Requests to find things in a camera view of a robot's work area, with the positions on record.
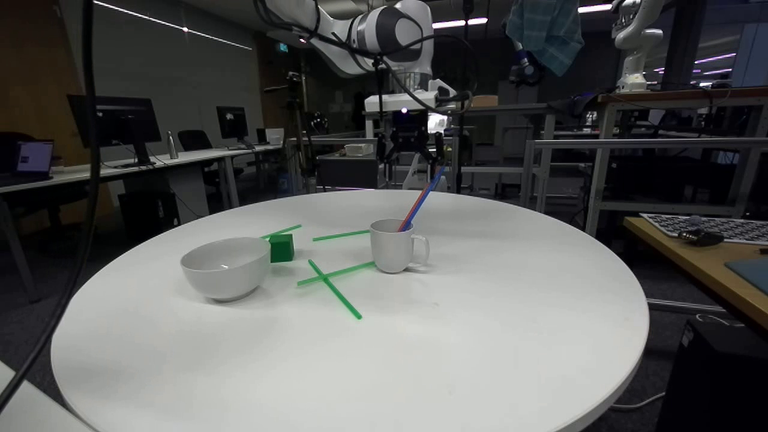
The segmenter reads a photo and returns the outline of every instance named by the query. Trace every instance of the green cube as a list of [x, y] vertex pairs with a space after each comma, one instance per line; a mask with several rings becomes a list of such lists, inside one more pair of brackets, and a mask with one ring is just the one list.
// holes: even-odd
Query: green cube
[[269, 250], [271, 250], [271, 262], [294, 262], [296, 250], [294, 250], [294, 236], [271, 236], [269, 237]]

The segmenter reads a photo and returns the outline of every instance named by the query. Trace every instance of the white bowl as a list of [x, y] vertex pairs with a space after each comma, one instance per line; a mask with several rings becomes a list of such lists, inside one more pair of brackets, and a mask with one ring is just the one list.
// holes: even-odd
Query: white bowl
[[188, 280], [209, 299], [234, 299], [252, 292], [269, 273], [269, 242], [228, 237], [189, 250], [181, 259]]

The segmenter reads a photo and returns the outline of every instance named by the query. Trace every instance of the straw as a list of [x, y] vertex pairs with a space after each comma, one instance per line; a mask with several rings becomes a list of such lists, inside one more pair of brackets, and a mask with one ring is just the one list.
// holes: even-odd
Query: straw
[[302, 226], [300, 226], [300, 224], [299, 224], [299, 226], [288, 226], [288, 227], [284, 227], [284, 230], [273, 230], [273, 233], [261, 236], [261, 237], [271, 237], [271, 236], [290, 233], [290, 230], [299, 230], [299, 227], [302, 227]]
[[349, 230], [349, 233], [320, 236], [320, 237], [313, 237], [313, 242], [343, 239], [343, 237], [355, 237], [355, 236], [368, 236], [368, 233], [371, 230]]
[[332, 284], [327, 273], [309, 259], [313, 271], [327, 284], [327, 289], [337, 296], [337, 299], [355, 316], [362, 320], [362, 314], [354, 308], [350, 299], [343, 297], [343, 292]]
[[422, 209], [422, 205], [427, 201], [429, 191], [438, 187], [440, 177], [441, 177], [445, 165], [438, 169], [433, 183], [417, 194], [417, 200], [414, 201], [409, 217], [402, 224], [402, 230], [409, 230], [416, 214]]
[[[345, 267], [345, 269], [332, 271], [332, 273], [327, 273], [327, 278], [338, 278], [338, 277], [355, 273], [355, 271], [373, 269], [373, 267], [375, 267], [375, 262], [362, 262], [359, 267]], [[323, 280], [323, 277], [315, 277], [315, 278], [299, 280], [299, 285], [313, 285], [320, 280]]]

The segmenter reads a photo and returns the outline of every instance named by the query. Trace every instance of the mug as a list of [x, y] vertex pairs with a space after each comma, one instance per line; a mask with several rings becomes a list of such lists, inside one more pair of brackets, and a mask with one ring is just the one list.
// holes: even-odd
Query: mug
[[402, 230], [403, 220], [384, 218], [371, 226], [371, 250], [375, 267], [384, 273], [402, 273], [409, 267], [427, 267], [429, 239], [416, 236], [414, 227]]

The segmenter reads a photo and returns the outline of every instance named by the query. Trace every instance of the green stick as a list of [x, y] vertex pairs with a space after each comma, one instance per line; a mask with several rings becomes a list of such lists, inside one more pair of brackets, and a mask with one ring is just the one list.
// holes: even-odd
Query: green stick
[[288, 226], [288, 227], [284, 227], [284, 230], [273, 230], [273, 233], [261, 236], [261, 237], [271, 237], [271, 236], [290, 233], [290, 230], [299, 230], [299, 227], [302, 227], [302, 226], [300, 226], [300, 224], [299, 224], [299, 226]]
[[323, 273], [323, 269], [309, 259], [313, 271], [327, 284], [327, 289], [338, 297], [338, 302], [355, 316], [362, 320], [362, 314], [354, 308], [350, 299], [343, 297], [343, 292]]
[[[375, 262], [362, 262], [359, 267], [345, 267], [345, 269], [332, 271], [332, 273], [327, 273], [327, 278], [338, 278], [338, 277], [355, 273], [355, 271], [373, 269], [373, 267], [375, 267]], [[315, 278], [299, 280], [299, 285], [313, 285], [320, 280], [323, 280], [323, 277], [315, 277]]]
[[329, 242], [329, 239], [355, 237], [355, 236], [371, 236], [371, 230], [349, 230], [349, 233], [320, 236], [320, 237], [313, 237], [313, 242]]

